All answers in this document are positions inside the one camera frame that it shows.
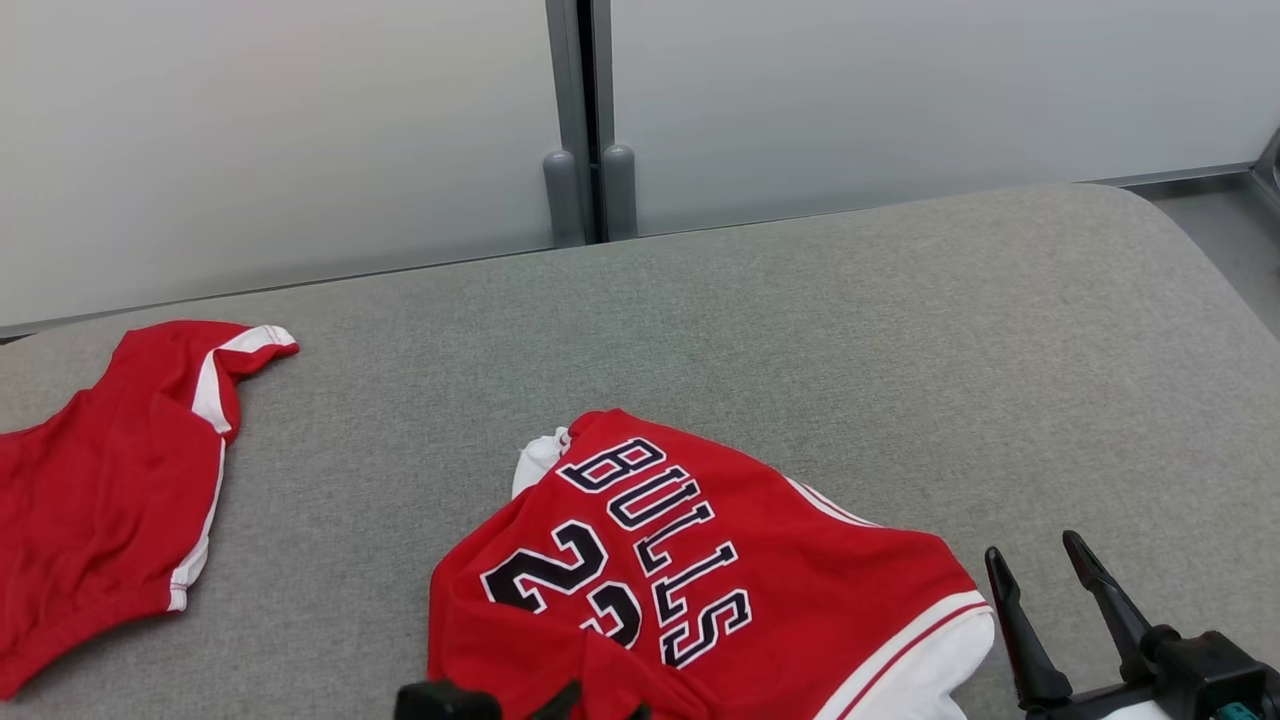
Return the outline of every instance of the gray floor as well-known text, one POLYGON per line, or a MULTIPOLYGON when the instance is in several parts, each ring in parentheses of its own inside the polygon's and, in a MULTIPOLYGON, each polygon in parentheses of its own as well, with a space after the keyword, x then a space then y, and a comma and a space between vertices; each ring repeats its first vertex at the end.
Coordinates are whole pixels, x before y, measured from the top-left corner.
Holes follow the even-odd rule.
POLYGON ((1165 211, 1280 338, 1280 206, 1247 174, 1129 190, 1165 211))

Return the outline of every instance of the basketball jersey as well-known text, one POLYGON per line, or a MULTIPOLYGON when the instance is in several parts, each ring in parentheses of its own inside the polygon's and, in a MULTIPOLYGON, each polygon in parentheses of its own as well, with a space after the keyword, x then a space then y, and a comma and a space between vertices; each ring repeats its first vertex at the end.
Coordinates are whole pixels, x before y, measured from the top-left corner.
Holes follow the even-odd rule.
POLYGON ((525 717, 961 719, 993 638, 937 537, 883 528, 728 447, 588 413, 431 578, 430 679, 525 717))
POLYGON ((0 700, 100 633, 187 609, 241 427, 236 383, 297 351, 275 325, 129 331, 92 388, 0 434, 0 700))

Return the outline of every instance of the black clamp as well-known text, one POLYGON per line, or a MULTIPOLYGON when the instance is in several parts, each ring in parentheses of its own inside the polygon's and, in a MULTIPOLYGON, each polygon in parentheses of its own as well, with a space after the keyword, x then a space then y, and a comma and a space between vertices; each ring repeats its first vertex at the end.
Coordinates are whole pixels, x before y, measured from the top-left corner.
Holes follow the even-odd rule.
POLYGON ((1005 557, 987 548, 987 577, 1014 670, 1018 706, 1028 720, 1100 720, 1155 701, 1171 720, 1280 720, 1280 674, 1221 633, 1183 639, 1169 625, 1152 626, 1120 583, 1075 532, 1062 533, 1075 575, 1102 611, 1120 653, 1117 685, 1071 692, 1019 603, 1021 589, 1005 557))

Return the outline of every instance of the wall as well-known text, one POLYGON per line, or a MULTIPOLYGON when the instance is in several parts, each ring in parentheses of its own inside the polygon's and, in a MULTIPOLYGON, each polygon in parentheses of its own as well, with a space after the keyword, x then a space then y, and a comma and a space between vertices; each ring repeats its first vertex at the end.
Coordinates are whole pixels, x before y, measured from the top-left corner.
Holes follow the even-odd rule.
POLYGON ((1274 0, 617 0, 643 234, 1253 161, 1274 0))
POLYGON ((0 328, 545 247, 536 0, 12 0, 0 328))

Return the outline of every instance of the jersey number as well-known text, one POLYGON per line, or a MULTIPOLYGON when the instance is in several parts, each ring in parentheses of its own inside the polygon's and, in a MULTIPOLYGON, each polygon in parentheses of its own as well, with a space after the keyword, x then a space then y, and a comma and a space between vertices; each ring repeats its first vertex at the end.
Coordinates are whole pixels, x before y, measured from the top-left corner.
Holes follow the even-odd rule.
MULTIPOLYGON (((572 552, 573 562, 563 562, 531 550, 517 550, 502 565, 480 575, 485 594, 492 602, 520 607, 530 612, 547 610, 541 588, 572 596, 591 584, 604 573, 609 553, 595 530, 585 523, 570 520, 552 530, 552 539, 561 551, 572 552)), ((589 618, 581 626, 593 629, 630 648, 640 637, 640 603, 631 589, 622 583, 605 582, 586 596, 596 618, 589 618), (614 629, 605 632, 602 618, 612 618, 614 629)))

